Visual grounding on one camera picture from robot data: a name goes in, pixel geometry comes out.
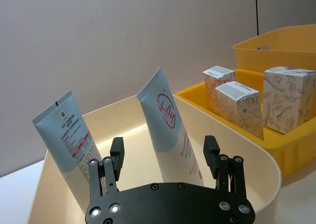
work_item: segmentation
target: leaf pattern box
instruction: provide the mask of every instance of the leaf pattern box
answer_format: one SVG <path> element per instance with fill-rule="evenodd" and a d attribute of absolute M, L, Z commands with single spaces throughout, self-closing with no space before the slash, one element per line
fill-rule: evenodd
<path fill-rule="evenodd" d="M 274 67 L 265 71 L 263 124 L 288 133 L 312 118 L 316 71 Z"/>
<path fill-rule="evenodd" d="M 260 139 L 263 137 L 260 93 L 238 82 L 216 88 L 220 116 Z"/>
<path fill-rule="evenodd" d="M 235 72 L 224 67 L 215 66 L 204 71 L 203 75 L 211 102 L 211 111 L 219 115 L 220 109 L 217 102 L 215 88 L 227 82 L 235 81 Z"/>

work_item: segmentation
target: table surface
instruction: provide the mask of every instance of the table surface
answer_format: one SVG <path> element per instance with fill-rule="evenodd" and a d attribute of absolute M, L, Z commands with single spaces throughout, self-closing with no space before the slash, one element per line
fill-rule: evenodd
<path fill-rule="evenodd" d="M 0 178 L 1 223 L 26 224 L 44 162 Z M 316 211 L 316 160 L 283 181 L 276 224 L 311 224 Z"/>

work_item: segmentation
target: red logo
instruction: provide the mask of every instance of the red logo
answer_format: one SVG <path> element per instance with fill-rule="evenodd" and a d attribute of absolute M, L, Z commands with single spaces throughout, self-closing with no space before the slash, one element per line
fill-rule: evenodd
<path fill-rule="evenodd" d="M 157 97 L 157 103 L 160 112 L 163 113 L 163 119 L 166 124 L 172 129 L 176 125 L 176 115 L 173 113 L 173 104 L 169 97 L 165 94 L 159 94 Z"/>

